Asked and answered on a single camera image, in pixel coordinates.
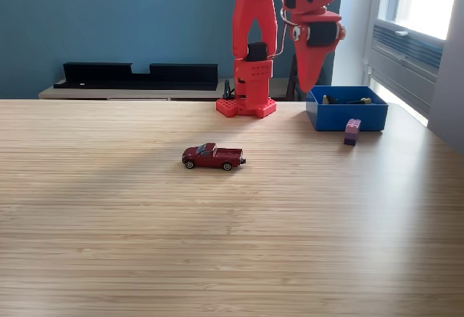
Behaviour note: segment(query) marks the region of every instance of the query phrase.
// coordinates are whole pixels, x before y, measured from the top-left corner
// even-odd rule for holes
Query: toy car window
[[[203,152],[205,149],[206,149],[206,144],[203,144],[201,147],[198,148],[196,153],[199,154],[200,152]]]

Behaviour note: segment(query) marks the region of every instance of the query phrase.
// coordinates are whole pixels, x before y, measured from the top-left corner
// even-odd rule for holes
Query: red robot arm
[[[326,55],[344,38],[340,16],[328,12],[333,0],[283,0],[282,18],[290,25],[297,53],[300,88],[307,92],[317,82]],[[286,19],[291,12],[291,21]],[[262,41],[248,44],[248,33],[257,19]],[[269,80],[277,53],[277,19],[273,0],[236,0],[233,14],[235,99],[221,99],[216,108],[225,116],[256,115],[276,110],[269,99]]]

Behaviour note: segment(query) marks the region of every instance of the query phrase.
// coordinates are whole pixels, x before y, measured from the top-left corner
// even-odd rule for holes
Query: wooden table
[[[0,316],[463,316],[463,159],[304,105],[0,101]],[[208,141],[247,164],[186,170]]]

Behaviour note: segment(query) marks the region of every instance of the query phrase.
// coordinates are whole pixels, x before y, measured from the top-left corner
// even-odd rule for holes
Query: blue plastic bin
[[[372,99],[371,105],[322,104],[324,95],[341,103]],[[345,131],[350,119],[361,120],[361,131],[383,131],[389,105],[367,86],[315,86],[307,95],[306,111],[316,131]]]

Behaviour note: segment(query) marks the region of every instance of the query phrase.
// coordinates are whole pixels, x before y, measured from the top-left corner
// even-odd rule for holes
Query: red toy pickup truck
[[[188,169],[194,167],[214,167],[231,170],[247,161],[243,158],[242,149],[218,149],[215,143],[203,144],[200,147],[188,148],[182,155],[182,163]]]

